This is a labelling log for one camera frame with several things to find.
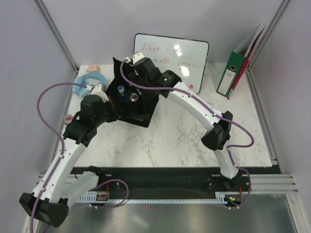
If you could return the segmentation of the black canvas bag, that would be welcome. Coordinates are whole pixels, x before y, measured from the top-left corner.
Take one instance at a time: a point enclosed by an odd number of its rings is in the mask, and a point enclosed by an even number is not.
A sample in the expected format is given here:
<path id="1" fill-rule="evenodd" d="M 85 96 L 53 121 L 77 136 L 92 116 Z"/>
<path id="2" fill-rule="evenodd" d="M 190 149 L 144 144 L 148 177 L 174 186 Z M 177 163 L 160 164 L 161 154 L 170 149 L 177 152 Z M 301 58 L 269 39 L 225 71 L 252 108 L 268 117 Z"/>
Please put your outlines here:
<path id="1" fill-rule="evenodd" d="M 137 89 L 127 83 L 121 76 L 120 66 L 121 61 L 113 58 L 114 78 L 109 84 L 106 94 L 111 98 L 116 112 L 120 116 L 120 121 L 147 128 L 151 122 L 159 96 L 146 90 Z M 131 96 L 128 97 L 127 102 L 121 100 L 117 91 L 117 87 L 120 85 L 124 86 L 129 95 L 137 94 L 138 100 L 133 100 Z"/>

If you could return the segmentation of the red silver beverage can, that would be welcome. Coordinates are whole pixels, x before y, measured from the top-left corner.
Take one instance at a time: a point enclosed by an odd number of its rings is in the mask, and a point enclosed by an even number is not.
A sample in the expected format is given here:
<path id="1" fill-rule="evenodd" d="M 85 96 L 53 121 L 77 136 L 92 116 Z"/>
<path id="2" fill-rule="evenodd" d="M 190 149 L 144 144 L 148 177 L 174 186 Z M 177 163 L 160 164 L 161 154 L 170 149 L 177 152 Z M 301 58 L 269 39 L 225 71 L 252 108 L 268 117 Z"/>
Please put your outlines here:
<path id="1" fill-rule="evenodd" d="M 138 95 L 137 93 L 131 93 L 131 94 L 129 95 L 129 100 L 130 100 L 131 102 L 136 102 L 138 99 L 139 99 L 139 95 Z"/>

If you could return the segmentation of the blue label water bottle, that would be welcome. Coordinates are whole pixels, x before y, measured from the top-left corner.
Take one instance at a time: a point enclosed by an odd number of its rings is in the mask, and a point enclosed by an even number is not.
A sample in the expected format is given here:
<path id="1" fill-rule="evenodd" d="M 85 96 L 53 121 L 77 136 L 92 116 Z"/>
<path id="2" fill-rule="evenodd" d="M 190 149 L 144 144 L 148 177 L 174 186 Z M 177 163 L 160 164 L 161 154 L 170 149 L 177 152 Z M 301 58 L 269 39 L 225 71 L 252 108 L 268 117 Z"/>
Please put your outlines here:
<path id="1" fill-rule="evenodd" d="M 118 90 L 118 97 L 120 101 L 122 102 L 128 102 L 129 101 L 129 92 L 125 89 L 123 85 L 119 85 L 117 87 Z"/>

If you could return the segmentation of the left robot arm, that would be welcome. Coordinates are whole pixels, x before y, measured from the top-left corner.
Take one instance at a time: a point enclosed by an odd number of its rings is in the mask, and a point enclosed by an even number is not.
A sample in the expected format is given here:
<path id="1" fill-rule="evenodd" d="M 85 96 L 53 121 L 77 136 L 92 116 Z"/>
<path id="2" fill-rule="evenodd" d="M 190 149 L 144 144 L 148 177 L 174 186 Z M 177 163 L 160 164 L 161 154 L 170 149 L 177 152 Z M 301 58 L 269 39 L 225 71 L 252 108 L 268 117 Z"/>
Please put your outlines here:
<path id="1" fill-rule="evenodd" d="M 78 179 L 65 185 L 69 174 L 97 134 L 97 128 L 118 118 L 106 93 L 90 94 L 82 99 L 80 111 L 65 129 L 60 152 L 34 190 L 23 193 L 19 199 L 29 216 L 55 228 L 64 222 L 71 206 L 97 185 L 103 170 L 90 166 Z"/>

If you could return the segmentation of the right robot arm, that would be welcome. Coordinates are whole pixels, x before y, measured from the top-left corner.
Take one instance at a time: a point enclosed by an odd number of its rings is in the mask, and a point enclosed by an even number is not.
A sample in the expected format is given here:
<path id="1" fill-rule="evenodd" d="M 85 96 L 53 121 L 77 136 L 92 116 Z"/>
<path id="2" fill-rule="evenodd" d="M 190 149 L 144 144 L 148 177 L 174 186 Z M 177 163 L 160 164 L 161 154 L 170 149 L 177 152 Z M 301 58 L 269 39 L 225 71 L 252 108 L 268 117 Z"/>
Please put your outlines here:
<path id="1" fill-rule="evenodd" d="M 130 80 L 139 86 L 145 86 L 143 91 L 148 94 L 161 95 L 194 116 L 207 131 L 201 141 L 214 152 L 221 175 L 226 180 L 235 180 L 239 170 L 234 167 L 225 149 L 230 140 L 233 115 L 229 111 L 222 113 L 213 109 L 194 94 L 177 74 L 170 70 L 161 72 L 151 59 L 134 55 L 132 63 L 135 75 L 131 75 Z"/>

